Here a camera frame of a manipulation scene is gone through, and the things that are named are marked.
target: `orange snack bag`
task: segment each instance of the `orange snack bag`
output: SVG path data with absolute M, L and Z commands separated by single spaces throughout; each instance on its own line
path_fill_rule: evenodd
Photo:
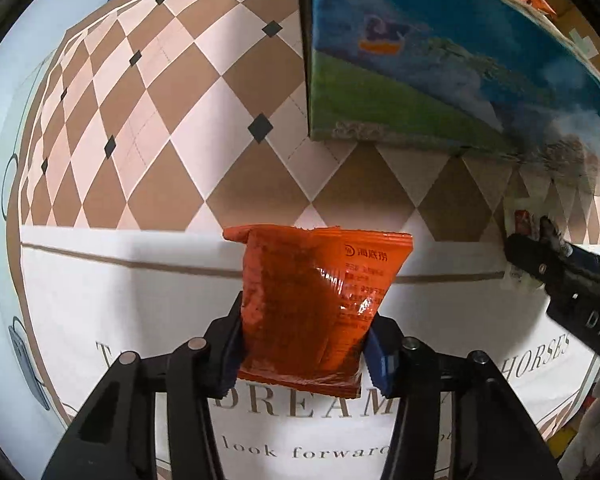
M 269 224 L 227 228 L 247 245 L 239 377 L 328 396 L 360 394 L 365 334 L 413 250 L 411 235 Z

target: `cartoon character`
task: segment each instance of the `cartoon character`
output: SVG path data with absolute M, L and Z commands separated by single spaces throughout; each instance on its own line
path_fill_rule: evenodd
M 404 38 L 411 31 L 409 25 L 387 22 L 378 16 L 370 16 L 365 23 L 363 38 L 358 42 L 361 50 L 372 54 L 395 56 L 404 45 Z

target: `black diamond tile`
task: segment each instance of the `black diamond tile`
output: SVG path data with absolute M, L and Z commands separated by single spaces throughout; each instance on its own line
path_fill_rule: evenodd
M 249 131 L 254 139 L 259 143 L 261 143 L 267 134 L 273 129 L 269 120 L 264 116 L 264 114 L 260 114 L 257 116 L 253 123 L 249 125 Z
M 267 23 L 267 25 L 262 28 L 262 31 L 270 38 L 273 38 L 281 30 L 282 27 L 277 22 Z
M 115 149 L 116 149 L 116 139 L 114 139 L 113 136 L 110 136 L 109 140 L 104 145 L 105 156 L 107 158 L 109 158 L 111 156 L 111 153 L 113 153 L 113 150 L 115 150 Z
M 135 65 L 138 61 L 140 61 L 141 57 L 142 57 L 142 54 L 138 50 L 135 54 L 133 54 L 133 56 L 131 56 L 131 59 L 129 60 L 129 64 L 131 66 Z

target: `brown tile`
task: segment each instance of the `brown tile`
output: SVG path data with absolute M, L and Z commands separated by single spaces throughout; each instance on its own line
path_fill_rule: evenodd
M 58 79 L 60 79 L 61 75 L 62 75 L 62 66 L 58 63 L 58 65 L 56 65 L 56 67 L 49 73 L 49 86 L 46 88 L 45 99 L 44 99 L 45 101 L 46 101 L 46 98 L 49 97 L 51 92 L 54 91 L 54 88 L 56 87 L 56 83 L 58 82 Z
M 74 170 L 69 164 L 54 200 L 54 217 L 58 227 L 73 227 L 80 212 L 80 196 L 75 186 Z
M 42 137 L 42 126 L 40 125 L 40 118 L 38 118 L 31 133 L 31 145 L 29 148 L 29 156 L 27 157 L 27 166 L 29 168 L 31 167 L 31 160 L 33 159 L 33 150 L 36 149 L 36 143 L 40 140 L 40 137 Z
M 73 81 L 75 75 L 80 72 L 80 69 L 88 58 L 89 53 L 87 51 L 87 47 L 85 46 L 84 41 L 81 41 L 78 45 L 78 48 L 75 49 L 74 56 L 71 58 L 71 61 L 62 71 L 62 84 L 64 84 L 65 88 L 71 84 L 71 81 Z
M 158 33 L 173 19 L 173 14 L 164 5 L 156 5 L 147 17 L 129 33 L 131 49 L 142 51 Z
M 31 202 L 31 219 L 33 220 L 33 225 L 46 225 L 50 212 L 51 199 L 46 187 L 46 176 L 43 175 L 38 181 L 36 189 L 33 191 L 33 201 Z
M 542 426 L 540 426 L 540 430 L 539 430 L 540 433 L 544 433 L 546 430 L 548 430 L 549 427 L 551 427 L 552 425 L 555 424 L 556 420 L 557 420 L 557 416 L 552 416 L 552 418 L 550 418 Z
M 85 128 L 98 110 L 98 101 L 96 92 L 93 90 L 93 82 L 87 86 L 87 89 L 76 103 L 66 120 L 66 136 L 69 140 L 69 152 L 73 154 L 78 141 L 82 138 Z
M 314 199 L 327 225 L 345 229 L 399 231 L 414 211 L 384 158 L 372 144 L 359 144 Z
M 304 63 L 279 37 L 265 37 L 222 77 L 253 117 L 269 117 L 304 81 Z
M 98 71 L 107 57 L 111 55 L 124 39 L 125 31 L 122 29 L 120 22 L 116 21 L 91 54 L 91 68 L 93 69 L 93 73 Z
M 45 133 L 43 134 L 43 148 L 42 148 L 42 158 L 47 158 L 51 153 L 51 148 L 56 143 L 56 139 L 58 138 L 58 134 L 62 127 L 64 126 L 64 107 L 62 106 L 62 102 L 58 103 L 56 107 L 56 111 L 49 119 L 49 124 L 46 126 Z
M 244 0 L 242 4 L 265 23 L 280 23 L 298 10 L 298 0 Z
M 586 193 L 582 189 L 580 190 L 580 203 L 582 204 L 582 210 L 584 211 L 584 216 L 589 218 L 589 213 L 591 211 L 591 203 L 593 202 L 593 195 L 591 193 Z
M 66 45 L 64 46 L 63 52 L 68 52 L 69 49 L 72 47 L 72 45 L 78 41 L 78 38 L 80 38 L 80 36 L 75 36 L 74 38 L 72 38 L 71 40 L 66 42 Z
M 22 219 L 22 224 L 27 221 L 27 216 L 29 216 L 29 199 L 27 197 L 27 186 L 29 185 L 29 179 L 24 179 L 24 186 L 22 187 L 22 192 L 20 193 L 20 217 Z
M 576 190 L 576 196 L 573 199 L 571 214 L 569 216 L 569 235 L 571 242 L 581 244 L 584 242 L 584 235 L 587 233 L 587 218 L 582 209 L 580 201 L 580 190 Z
M 158 474 L 164 478 L 164 480 L 171 480 L 171 471 L 160 466 L 156 466 L 156 470 L 158 471 Z
M 491 218 L 480 188 L 459 157 L 452 157 L 418 206 L 437 242 L 478 242 Z
M 560 195 L 558 194 L 558 189 L 555 187 L 553 180 L 551 184 L 549 184 L 549 190 L 544 199 L 544 206 L 549 214 L 549 218 L 555 222 L 561 232 L 564 232 L 567 228 L 567 219 L 564 217 L 564 208 L 562 207 Z
M 125 194 L 113 159 L 105 159 L 82 204 L 89 227 L 115 229 L 125 205 Z
M 205 55 L 192 44 L 151 83 L 149 95 L 169 133 L 218 77 Z
M 137 4 L 139 4 L 142 0 L 136 0 L 134 2 L 131 2 L 130 4 L 125 5 L 124 7 L 120 7 L 118 9 L 118 15 L 122 14 L 123 12 L 125 12 L 126 10 L 129 10 L 131 7 L 136 6 Z
M 508 198 L 528 198 L 529 192 L 526 189 L 525 181 L 522 179 L 518 168 L 515 168 L 511 172 L 504 196 Z
M 197 0 L 178 14 L 178 20 L 195 39 L 237 4 L 237 0 Z
M 493 220 L 496 222 L 498 226 L 498 230 L 500 231 L 500 235 L 502 236 L 502 241 L 507 239 L 507 230 L 504 226 L 504 201 L 500 200 L 500 203 L 496 207 L 493 212 Z
M 107 137 L 116 136 L 144 94 L 144 82 L 137 66 L 130 66 L 100 105 Z
M 268 142 L 247 146 L 206 200 L 222 227 L 293 225 L 309 201 Z
M 587 222 L 587 230 L 589 231 L 589 243 L 600 243 L 600 215 L 596 207 L 596 201 L 591 201 L 591 210 L 589 211 L 589 221 Z
M 128 204 L 142 230 L 184 231 L 203 202 L 173 145 L 167 142 Z

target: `screw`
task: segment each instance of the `screw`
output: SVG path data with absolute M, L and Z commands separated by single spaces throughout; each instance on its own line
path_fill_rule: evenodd
M 417 350 L 420 348 L 420 341 L 414 337 L 407 336 L 402 340 L 402 347 L 407 350 Z
M 202 350 L 206 346 L 206 339 L 203 337 L 193 337 L 189 339 L 187 346 L 192 350 Z
M 478 364 L 487 364 L 489 362 L 489 356 L 482 350 L 476 350 L 474 352 L 474 361 Z
M 129 365 L 135 360 L 136 360 L 135 352 L 124 352 L 124 353 L 120 354 L 120 357 L 118 358 L 118 361 L 120 361 L 121 365 Z

